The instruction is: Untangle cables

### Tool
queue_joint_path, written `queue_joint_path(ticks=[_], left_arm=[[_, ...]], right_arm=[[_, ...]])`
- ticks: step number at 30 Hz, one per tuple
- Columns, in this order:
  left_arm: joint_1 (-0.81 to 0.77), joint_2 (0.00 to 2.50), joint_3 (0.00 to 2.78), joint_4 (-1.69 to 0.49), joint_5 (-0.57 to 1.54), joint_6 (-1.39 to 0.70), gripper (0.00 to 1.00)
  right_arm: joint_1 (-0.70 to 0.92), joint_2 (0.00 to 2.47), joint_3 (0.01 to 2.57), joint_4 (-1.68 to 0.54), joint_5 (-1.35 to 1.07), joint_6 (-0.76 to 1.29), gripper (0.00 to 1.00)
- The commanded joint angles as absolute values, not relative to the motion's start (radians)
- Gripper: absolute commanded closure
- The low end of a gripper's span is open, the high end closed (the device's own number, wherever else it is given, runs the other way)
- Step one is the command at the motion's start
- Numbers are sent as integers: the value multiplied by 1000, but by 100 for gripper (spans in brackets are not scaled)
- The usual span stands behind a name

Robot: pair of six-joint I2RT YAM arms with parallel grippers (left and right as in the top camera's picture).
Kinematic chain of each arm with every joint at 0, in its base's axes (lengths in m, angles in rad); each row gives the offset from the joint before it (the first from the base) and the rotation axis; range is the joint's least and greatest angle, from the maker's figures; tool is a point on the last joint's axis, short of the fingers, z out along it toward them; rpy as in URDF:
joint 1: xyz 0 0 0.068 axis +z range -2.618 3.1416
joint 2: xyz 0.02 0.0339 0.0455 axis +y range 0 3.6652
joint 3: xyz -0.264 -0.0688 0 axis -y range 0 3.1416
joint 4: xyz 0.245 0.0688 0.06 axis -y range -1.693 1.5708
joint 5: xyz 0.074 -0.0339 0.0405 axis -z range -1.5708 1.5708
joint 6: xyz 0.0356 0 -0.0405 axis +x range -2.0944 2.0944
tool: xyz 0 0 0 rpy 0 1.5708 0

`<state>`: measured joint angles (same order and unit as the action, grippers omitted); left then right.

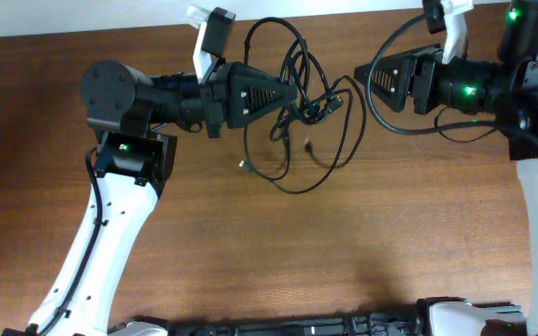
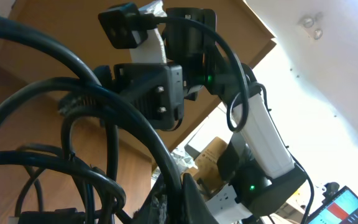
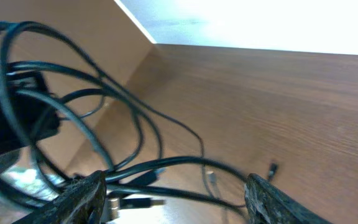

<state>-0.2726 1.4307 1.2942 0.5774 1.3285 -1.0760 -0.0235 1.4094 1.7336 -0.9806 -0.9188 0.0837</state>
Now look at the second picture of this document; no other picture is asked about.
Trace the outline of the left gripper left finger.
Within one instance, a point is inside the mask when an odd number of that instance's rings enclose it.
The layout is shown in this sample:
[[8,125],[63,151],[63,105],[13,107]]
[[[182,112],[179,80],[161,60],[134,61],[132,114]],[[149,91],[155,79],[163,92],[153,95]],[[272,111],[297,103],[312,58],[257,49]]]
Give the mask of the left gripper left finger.
[[158,177],[141,208],[134,213],[132,224],[170,224],[168,197],[163,177]]

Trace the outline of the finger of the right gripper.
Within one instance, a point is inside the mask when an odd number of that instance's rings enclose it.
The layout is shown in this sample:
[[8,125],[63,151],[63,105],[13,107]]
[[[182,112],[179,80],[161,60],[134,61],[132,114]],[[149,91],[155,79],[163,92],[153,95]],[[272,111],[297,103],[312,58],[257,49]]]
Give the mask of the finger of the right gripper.
[[104,103],[100,96],[69,92],[58,101],[57,110],[64,117],[73,112],[82,112],[93,117],[110,117],[111,112]]

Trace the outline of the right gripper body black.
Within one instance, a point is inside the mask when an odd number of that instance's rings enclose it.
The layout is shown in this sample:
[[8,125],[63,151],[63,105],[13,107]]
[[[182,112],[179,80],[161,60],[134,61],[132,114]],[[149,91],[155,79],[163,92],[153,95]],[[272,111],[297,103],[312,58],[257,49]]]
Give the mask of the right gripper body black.
[[93,70],[103,87],[132,104],[154,129],[174,131],[183,121],[184,91],[179,65],[121,63]]

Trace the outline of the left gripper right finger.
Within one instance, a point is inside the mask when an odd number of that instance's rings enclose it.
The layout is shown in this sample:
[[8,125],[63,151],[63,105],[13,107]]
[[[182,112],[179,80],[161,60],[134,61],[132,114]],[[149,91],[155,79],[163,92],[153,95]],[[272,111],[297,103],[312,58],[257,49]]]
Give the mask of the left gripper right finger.
[[188,224],[218,224],[207,208],[195,181],[189,173],[183,174],[183,203]]

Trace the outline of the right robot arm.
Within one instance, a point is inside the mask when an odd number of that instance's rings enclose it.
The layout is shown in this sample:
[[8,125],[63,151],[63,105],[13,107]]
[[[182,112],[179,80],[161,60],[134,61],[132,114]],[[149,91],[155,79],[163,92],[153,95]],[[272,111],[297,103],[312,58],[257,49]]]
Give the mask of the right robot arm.
[[166,16],[159,17],[127,3],[109,8],[98,19],[114,48],[129,49],[140,60],[118,64],[113,70],[90,70],[76,55],[65,51],[64,62],[79,78],[95,82],[99,89],[127,101],[125,108],[113,115],[111,106],[98,101],[81,105],[85,94],[67,95],[67,116],[62,127],[62,146],[67,156],[71,125],[80,116],[104,120],[108,153],[116,148],[116,129],[127,128],[149,148],[162,173],[166,192],[152,194],[149,200],[167,206],[170,220],[211,222],[213,217],[206,205],[188,180],[180,180],[157,134],[158,130],[179,127],[184,100],[195,100],[198,89],[205,87],[225,102],[229,129],[241,134],[251,150],[248,161],[219,170],[234,187],[237,202],[254,215],[266,215],[308,180],[302,166],[284,148],[266,100],[257,98],[265,94],[265,87],[216,32],[213,10],[172,7]]

